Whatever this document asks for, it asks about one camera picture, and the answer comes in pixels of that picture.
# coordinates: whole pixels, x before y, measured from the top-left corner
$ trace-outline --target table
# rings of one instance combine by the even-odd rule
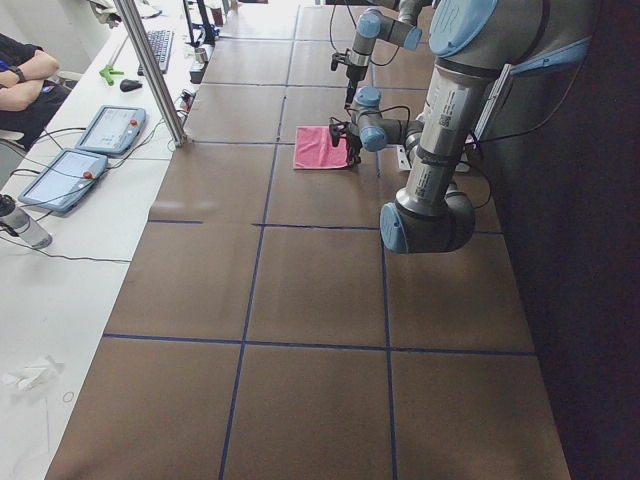
[[[178,99],[183,89],[197,88],[189,82],[192,49],[184,44],[186,23],[181,12],[175,10],[175,2],[165,3],[163,15],[145,20],[145,28],[172,28],[176,32],[164,78],[172,98]],[[114,76],[113,86],[99,76],[125,37],[124,25],[112,31],[47,131],[84,127],[104,104],[146,110],[147,123],[136,144],[156,128],[161,114],[145,78],[140,78],[143,87],[138,90],[123,93],[118,88],[121,79],[138,78],[139,61],[130,40],[126,40],[114,64],[125,74]],[[67,131],[53,136],[60,146],[73,147],[81,133]],[[64,366],[57,378],[30,391],[0,386],[0,478],[44,477],[174,149],[166,127],[158,126],[151,141],[136,149],[122,167],[109,171],[74,210],[41,220],[54,238],[46,249],[48,254],[110,261],[49,258],[0,242],[4,280],[0,374],[28,366],[44,356],[51,356]],[[40,169],[39,164],[48,164],[59,150],[56,143],[45,138],[29,152],[28,158],[33,161],[24,160],[19,168]],[[29,176],[15,175],[2,192],[17,198],[31,180]],[[27,210],[34,218],[44,213],[37,207]]]

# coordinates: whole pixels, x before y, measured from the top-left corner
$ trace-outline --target robotic arm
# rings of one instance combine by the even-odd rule
[[[357,91],[349,109],[347,141],[357,138],[369,151],[403,144],[412,162],[407,185],[380,214],[389,250],[448,252],[469,240],[475,227],[473,206],[452,177],[484,106],[487,87],[505,64],[516,65],[512,72],[523,74],[581,61],[597,6],[598,0],[443,0],[430,29],[429,46],[437,59],[424,112],[418,117],[423,121],[385,120],[378,108],[380,92],[373,87]],[[370,12],[362,17],[380,19],[379,12]],[[370,56],[373,42],[361,48],[364,37],[372,35],[359,22],[353,51]],[[354,79],[364,78],[368,60],[347,58],[349,100]],[[349,68],[358,75],[349,75]]]
[[[407,50],[418,48],[422,37],[422,30],[416,27],[418,15],[422,10],[422,6],[430,5],[431,1],[401,0],[398,3],[397,0],[383,0],[375,3],[399,10],[400,14],[398,19],[394,20],[383,15],[377,9],[368,9],[358,20],[356,37],[351,50],[347,49],[344,53],[337,52],[333,54],[331,70],[335,71],[338,68],[338,64],[347,66],[349,85],[347,86],[345,108],[351,106],[358,88],[358,82],[364,80],[367,75],[367,68],[377,39],[404,47]]]

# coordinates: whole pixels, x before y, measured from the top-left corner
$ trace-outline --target pink cloth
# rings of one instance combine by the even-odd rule
[[[298,127],[294,168],[326,169],[347,166],[346,139],[331,145],[329,127]]]

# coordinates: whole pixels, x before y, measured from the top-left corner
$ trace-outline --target aluminum rail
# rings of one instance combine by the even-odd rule
[[[162,78],[162,72],[158,67],[149,41],[147,40],[147,32],[144,29],[134,0],[114,0],[114,3],[127,29],[138,60],[142,64],[144,74],[147,77],[156,103],[160,108],[162,118],[164,118],[171,132],[176,147],[181,147],[186,141],[187,135],[182,128],[182,123],[171,100],[171,95],[164,82],[164,78]]]

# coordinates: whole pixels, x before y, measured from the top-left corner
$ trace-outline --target wall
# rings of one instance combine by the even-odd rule
[[[110,35],[86,0],[5,0],[0,4],[0,31],[40,45],[63,70],[80,73]]]
[[[639,478],[639,25],[636,1],[603,2],[551,121],[484,146],[573,480]],[[535,125],[569,77],[518,81],[489,136]]]

